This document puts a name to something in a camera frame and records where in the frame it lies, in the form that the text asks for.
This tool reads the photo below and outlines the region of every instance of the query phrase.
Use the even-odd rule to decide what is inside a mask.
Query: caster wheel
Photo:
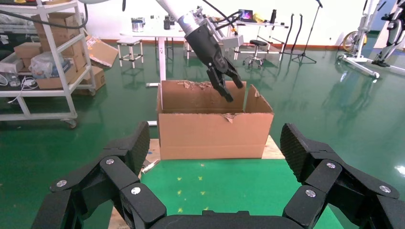
[[[95,96],[96,95],[96,91],[94,89],[89,89],[90,91],[90,95],[91,96]]]
[[[77,121],[72,119],[72,120],[66,120],[65,121],[67,124],[69,124],[69,129],[73,130],[77,127]]]

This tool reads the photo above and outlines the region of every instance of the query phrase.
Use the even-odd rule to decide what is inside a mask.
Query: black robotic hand
[[[207,74],[214,89],[225,97],[227,102],[232,102],[234,99],[225,86],[223,74],[230,76],[238,88],[242,88],[243,83],[232,63],[222,56],[221,47],[208,27],[200,26],[186,36],[186,40],[201,62],[208,67]]]

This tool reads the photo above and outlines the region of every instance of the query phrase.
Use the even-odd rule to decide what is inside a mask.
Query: white table
[[[179,31],[178,28],[171,30],[152,30],[145,29],[143,32],[133,32],[133,31],[123,31],[120,32],[122,36],[131,36],[131,37],[157,37],[158,38],[158,47],[159,47],[159,75],[160,82],[166,80],[166,53],[165,53],[165,39],[168,37],[171,38],[184,38],[184,32]],[[159,83],[146,83],[147,87],[157,87]],[[156,126],[156,121],[148,121],[150,126]]]

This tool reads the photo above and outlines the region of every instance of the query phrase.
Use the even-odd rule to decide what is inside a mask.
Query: plastic bag
[[[44,79],[55,77],[53,74],[55,68],[55,60],[52,53],[44,52],[31,59],[31,65],[28,69],[36,79]]]

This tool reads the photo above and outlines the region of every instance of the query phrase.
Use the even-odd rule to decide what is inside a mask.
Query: metal stool
[[[133,47],[136,44],[140,44],[140,54],[135,54],[135,55],[137,55],[137,57],[134,58]],[[132,62],[132,68],[135,68],[135,61],[139,58],[141,58],[142,63],[143,63],[142,39],[138,39],[135,37],[126,37],[124,39],[117,41],[117,45],[118,45],[119,66],[122,67],[122,61],[129,61],[129,62]],[[129,54],[127,54],[125,56],[121,56],[121,50],[120,50],[121,45],[128,46]]]
[[[263,65],[263,58],[257,57],[257,52],[259,51],[259,46],[266,46],[267,43],[259,40],[250,40],[251,44],[254,44],[256,49],[255,49],[255,54],[253,56],[248,56],[243,60],[243,65],[246,64],[246,59],[249,60],[249,64],[247,65],[248,67],[253,66],[253,63],[257,63],[258,67],[261,68]]]

